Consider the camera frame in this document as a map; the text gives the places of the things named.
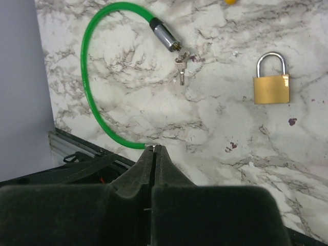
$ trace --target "brass padlock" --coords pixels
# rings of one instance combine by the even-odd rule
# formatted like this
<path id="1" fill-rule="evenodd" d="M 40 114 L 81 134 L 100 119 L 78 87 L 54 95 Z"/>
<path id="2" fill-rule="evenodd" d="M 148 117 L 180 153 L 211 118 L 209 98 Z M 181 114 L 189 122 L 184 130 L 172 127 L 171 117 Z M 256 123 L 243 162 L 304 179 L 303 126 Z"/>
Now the brass padlock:
<path id="1" fill-rule="evenodd" d="M 267 56 L 277 56 L 281 61 L 282 75 L 261 77 L 261 62 Z M 286 62 L 277 52 L 269 52 L 261 56 L 257 63 L 257 78 L 254 78 L 255 104 L 286 104 L 290 101 L 289 74 L 286 74 Z"/>

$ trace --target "white marble wall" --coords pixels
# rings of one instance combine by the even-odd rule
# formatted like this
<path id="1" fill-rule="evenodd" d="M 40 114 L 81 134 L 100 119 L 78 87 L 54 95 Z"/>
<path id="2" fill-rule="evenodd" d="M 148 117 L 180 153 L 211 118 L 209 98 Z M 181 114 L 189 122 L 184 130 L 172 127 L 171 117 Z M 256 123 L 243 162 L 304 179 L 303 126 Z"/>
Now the white marble wall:
<path id="1" fill-rule="evenodd" d="M 103 0 L 36 0 L 56 126 L 137 160 L 89 109 L 80 46 Z M 121 136 L 166 145 L 197 185 L 260 185 L 284 223 L 328 242 L 328 1 L 135 0 L 167 22 L 195 55 L 181 87 L 169 53 L 146 21 L 106 17 L 90 47 L 91 88 Z M 281 52 L 291 103 L 254 105 L 258 58 Z M 278 59 L 265 62 L 267 75 Z"/>

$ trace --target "green cable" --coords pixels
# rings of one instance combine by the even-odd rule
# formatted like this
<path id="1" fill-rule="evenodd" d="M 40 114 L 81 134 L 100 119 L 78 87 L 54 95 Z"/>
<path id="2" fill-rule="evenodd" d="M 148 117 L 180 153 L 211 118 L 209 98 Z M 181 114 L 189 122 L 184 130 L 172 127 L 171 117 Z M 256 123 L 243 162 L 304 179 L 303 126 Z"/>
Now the green cable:
<path id="1" fill-rule="evenodd" d="M 101 128 L 107 133 L 108 136 L 110 136 L 114 141 L 119 143 L 120 145 L 123 145 L 125 147 L 131 148 L 131 149 L 144 149 L 146 147 L 145 143 L 137 143 L 137 142 L 131 142 L 127 141 L 124 138 L 118 136 L 104 121 L 101 114 L 98 111 L 98 108 L 96 106 L 96 103 L 93 99 L 91 89 L 90 89 L 90 83 L 89 83 L 89 75 L 88 75 L 88 49 L 90 44 L 90 39 L 92 37 L 92 34 L 98 25 L 98 23 L 109 13 L 112 13 L 114 11 L 118 10 L 129 10 L 132 12 L 135 12 L 142 16 L 146 21 L 150 22 L 154 16 L 145 8 L 132 4 L 132 3 L 126 3 L 126 2 L 118 2 L 110 4 L 104 8 L 102 8 L 96 15 L 92 18 L 90 23 L 88 24 L 88 27 L 86 29 L 86 32 L 83 37 L 82 41 L 82 47 L 81 47 L 81 72 L 82 72 L 82 80 L 83 80 L 83 86 L 86 93 L 86 97 L 89 103 L 89 106 L 91 108 L 91 111 L 96 118 L 97 122 L 101 126 Z"/>

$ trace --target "lock cylinder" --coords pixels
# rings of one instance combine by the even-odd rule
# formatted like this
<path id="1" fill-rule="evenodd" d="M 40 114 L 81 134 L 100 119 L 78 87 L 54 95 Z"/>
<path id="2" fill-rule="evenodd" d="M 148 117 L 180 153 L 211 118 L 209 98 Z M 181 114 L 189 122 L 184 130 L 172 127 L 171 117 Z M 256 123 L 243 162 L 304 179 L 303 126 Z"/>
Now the lock cylinder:
<path id="1" fill-rule="evenodd" d="M 153 18 L 149 22 L 149 25 L 158 39 L 170 52 L 181 50 L 181 42 L 172 35 L 168 27 L 160 19 Z"/>

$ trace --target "padlock body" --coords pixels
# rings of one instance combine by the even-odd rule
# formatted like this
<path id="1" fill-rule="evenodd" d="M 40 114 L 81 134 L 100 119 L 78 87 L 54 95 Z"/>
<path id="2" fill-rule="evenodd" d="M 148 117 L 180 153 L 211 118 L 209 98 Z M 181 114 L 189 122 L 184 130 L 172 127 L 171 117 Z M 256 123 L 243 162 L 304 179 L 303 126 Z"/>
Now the padlock body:
<path id="1" fill-rule="evenodd" d="M 286 104 L 290 102 L 289 75 L 254 78 L 255 104 Z"/>

